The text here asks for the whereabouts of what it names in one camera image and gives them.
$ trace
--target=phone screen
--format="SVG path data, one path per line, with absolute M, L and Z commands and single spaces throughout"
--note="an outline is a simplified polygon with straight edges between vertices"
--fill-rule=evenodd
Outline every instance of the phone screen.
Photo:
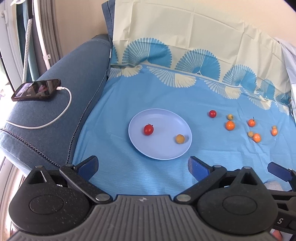
M 40 80 L 22 84 L 15 92 L 15 98 L 48 97 L 60 83 L 56 80 Z

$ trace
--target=white cable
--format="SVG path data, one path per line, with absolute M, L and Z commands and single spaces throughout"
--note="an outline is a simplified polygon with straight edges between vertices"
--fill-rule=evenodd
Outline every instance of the white cable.
M 28 69 L 28 57 L 29 57 L 31 31 L 32 31 L 32 19 L 28 19 L 28 25 L 27 25 L 27 31 L 26 31 L 24 69 L 22 72 L 22 82 L 23 83 L 27 82 L 27 69 Z
M 24 129 L 31 129 L 31 130 L 34 130 L 34 129 L 41 129 L 43 127 L 46 127 L 46 126 L 49 126 L 51 125 L 52 123 L 54 123 L 56 120 L 58 120 L 66 111 L 67 109 L 69 108 L 70 104 L 71 104 L 71 101 L 72 101 L 72 94 L 71 94 L 71 91 L 66 88 L 66 87 L 57 87 L 57 90 L 67 90 L 69 92 L 69 95 L 70 95 L 70 99 L 69 99 L 69 103 L 67 105 L 67 107 L 63 110 L 63 112 L 57 117 L 55 118 L 54 120 L 52 120 L 51 122 L 45 124 L 45 125 L 42 125 L 42 126 L 36 126 L 36 127 L 29 127 L 29 126 L 20 126 L 20 125 L 17 125 L 17 124 L 14 124 L 14 123 L 11 123 L 9 121 L 6 121 L 6 123 L 8 124 L 11 124 L 13 126 L 16 126 L 16 127 L 19 127 L 19 128 L 24 128 Z

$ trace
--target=red cherry tomato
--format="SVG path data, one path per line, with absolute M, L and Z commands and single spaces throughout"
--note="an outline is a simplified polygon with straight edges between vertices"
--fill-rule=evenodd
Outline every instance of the red cherry tomato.
M 154 131 L 153 125 L 150 125 L 150 124 L 145 125 L 143 131 L 144 131 L 144 134 L 145 134 L 146 136 L 150 136 L 150 135 L 153 133 L 153 131 Z
M 209 117 L 211 117 L 211 118 L 215 118 L 216 115 L 217 115 L 217 112 L 214 111 L 214 110 L 211 110 L 211 111 L 209 112 Z

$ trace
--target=ribbed gray panel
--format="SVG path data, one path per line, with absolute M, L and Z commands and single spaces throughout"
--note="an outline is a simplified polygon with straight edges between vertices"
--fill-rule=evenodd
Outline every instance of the ribbed gray panel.
M 10 239 L 29 240 L 275 241 L 269 233 L 236 237 L 210 229 L 191 206 L 175 204 L 168 196 L 118 196 L 111 204 L 97 205 L 83 224 L 69 232 L 42 237 L 17 232 Z

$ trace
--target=tomato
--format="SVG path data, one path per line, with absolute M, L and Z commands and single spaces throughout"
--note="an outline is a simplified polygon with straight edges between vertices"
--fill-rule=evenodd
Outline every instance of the tomato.
M 211 111 L 209 112 L 209 117 L 211 117 L 211 118 L 215 118 L 216 116 L 217 116 L 217 112 L 216 112 L 216 111 L 211 110 Z
M 261 136 L 258 133 L 255 133 L 253 135 L 253 141 L 256 142 L 256 143 L 260 142 L 261 141 Z
M 254 127 L 256 125 L 256 122 L 254 120 L 254 117 L 253 117 L 253 119 L 249 119 L 248 125 L 249 125 L 249 127 Z
M 272 134 L 273 136 L 276 136 L 276 135 L 278 134 L 278 130 L 277 130 L 277 128 L 273 128 L 272 131 L 271 131 L 271 134 Z
M 226 122 L 225 128 L 229 131 L 232 131 L 235 128 L 235 123 L 233 121 L 229 120 Z
M 146 136 L 150 136 L 153 133 L 153 131 L 154 131 L 153 125 L 150 125 L 150 124 L 145 125 L 144 130 L 143 130 L 143 132 Z

